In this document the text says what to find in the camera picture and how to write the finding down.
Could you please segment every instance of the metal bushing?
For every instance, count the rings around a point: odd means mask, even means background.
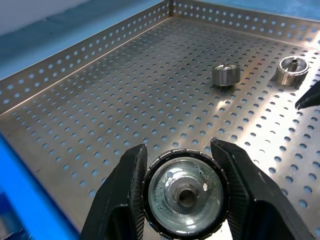
[[[202,152],[172,149],[160,155],[142,182],[144,214],[167,239],[203,240],[226,219],[228,180]]]
[[[236,64],[219,64],[212,68],[212,84],[231,86],[240,82],[240,66]]]
[[[281,59],[276,68],[274,79],[283,86],[298,87],[308,74],[309,64],[299,56]]]

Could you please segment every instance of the stainless steel tray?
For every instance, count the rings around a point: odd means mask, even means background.
[[[80,231],[126,149],[236,143],[320,233],[320,107],[295,102],[320,80],[316,21],[191,0],[164,1],[0,81],[0,131]],[[279,59],[311,65],[299,89],[271,80]],[[239,63],[241,82],[210,85]],[[224,226],[224,236],[228,226]],[[147,230],[147,239],[155,238]]]

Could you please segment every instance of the blue surface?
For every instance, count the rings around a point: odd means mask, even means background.
[[[71,227],[0,136],[0,183],[23,226],[35,240],[76,240]]]
[[[0,36],[0,79],[147,9],[160,0],[92,0]],[[320,19],[318,0],[209,0],[205,2]],[[76,239],[69,222],[0,137],[0,185],[36,240]]]

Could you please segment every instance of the center bore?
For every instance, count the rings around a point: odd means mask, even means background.
[[[196,203],[196,193],[190,189],[184,189],[178,196],[179,203],[184,207],[191,207]]]

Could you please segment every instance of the metal ring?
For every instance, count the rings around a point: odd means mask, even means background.
[[[144,214],[168,239],[205,239],[226,219],[227,177],[211,157],[173,149],[157,158],[142,183]]]
[[[299,56],[287,56],[281,59],[274,75],[275,80],[289,87],[298,87],[306,78],[309,64]]]

